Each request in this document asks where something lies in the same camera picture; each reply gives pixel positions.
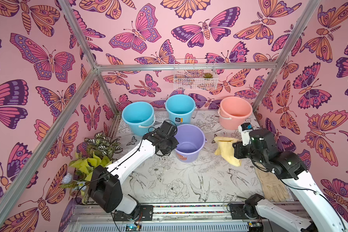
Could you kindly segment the purple plastic bucket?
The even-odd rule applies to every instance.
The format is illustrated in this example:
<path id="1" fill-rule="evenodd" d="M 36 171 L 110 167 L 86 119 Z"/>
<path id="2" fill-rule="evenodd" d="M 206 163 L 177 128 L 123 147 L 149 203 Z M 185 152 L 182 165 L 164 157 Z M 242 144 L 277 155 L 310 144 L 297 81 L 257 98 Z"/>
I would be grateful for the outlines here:
<path id="1" fill-rule="evenodd" d="M 175 152 L 181 162 L 194 162 L 204 148 L 206 137 L 203 131 L 197 126 L 183 124 L 178 126 L 175 138 L 179 142 Z"/>

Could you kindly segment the yellow cleaning cloth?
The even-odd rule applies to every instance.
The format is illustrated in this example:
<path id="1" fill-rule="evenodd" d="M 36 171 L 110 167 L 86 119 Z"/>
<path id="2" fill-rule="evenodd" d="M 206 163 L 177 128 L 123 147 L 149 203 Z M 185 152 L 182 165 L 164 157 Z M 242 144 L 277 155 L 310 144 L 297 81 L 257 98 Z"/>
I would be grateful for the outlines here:
<path id="1" fill-rule="evenodd" d="M 241 166 L 241 160 L 234 157 L 235 149 L 233 148 L 233 143 L 242 142 L 240 139 L 217 136 L 214 141 L 218 146 L 214 152 L 216 156 L 222 156 L 232 166 Z"/>

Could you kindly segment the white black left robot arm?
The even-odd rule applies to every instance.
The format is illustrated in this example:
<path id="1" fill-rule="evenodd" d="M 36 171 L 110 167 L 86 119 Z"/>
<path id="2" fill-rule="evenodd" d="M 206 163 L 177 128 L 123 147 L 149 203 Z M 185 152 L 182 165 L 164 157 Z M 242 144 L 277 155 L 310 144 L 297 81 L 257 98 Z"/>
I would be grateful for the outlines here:
<path id="1" fill-rule="evenodd" d="M 148 158 L 169 156 L 179 144 L 175 138 L 177 131 L 176 124 L 166 120 L 160 127 L 146 133 L 141 142 L 119 160 L 106 167 L 97 166 L 88 182 L 89 197 L 106 213 L 119 211 L 128 219 L 138 219 L 142 214 L 140 203 L 124 194 L 121 185 Z"/>

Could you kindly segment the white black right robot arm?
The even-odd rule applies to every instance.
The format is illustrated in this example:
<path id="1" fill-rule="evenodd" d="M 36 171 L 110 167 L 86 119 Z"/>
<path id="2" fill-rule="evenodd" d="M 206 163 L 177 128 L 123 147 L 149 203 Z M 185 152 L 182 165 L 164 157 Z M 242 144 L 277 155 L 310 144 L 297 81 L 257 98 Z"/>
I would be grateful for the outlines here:
<path id="1" fill-rule="evenodd" d="M 234 157 L 249 159 L 261 171 L 273 174 L 299 200 L 309 219 L 296 216 L 260 194 L 245 200 L 243 214 L 249 219 L 265 218 L 289 232 L 348 232 L 348 222 L 324 196 L 307 166 L 292 151 L 279 151 L 267 129 L 253 129 L 250 123 L 238 127 L 242 140 L 233 143 Z"/>

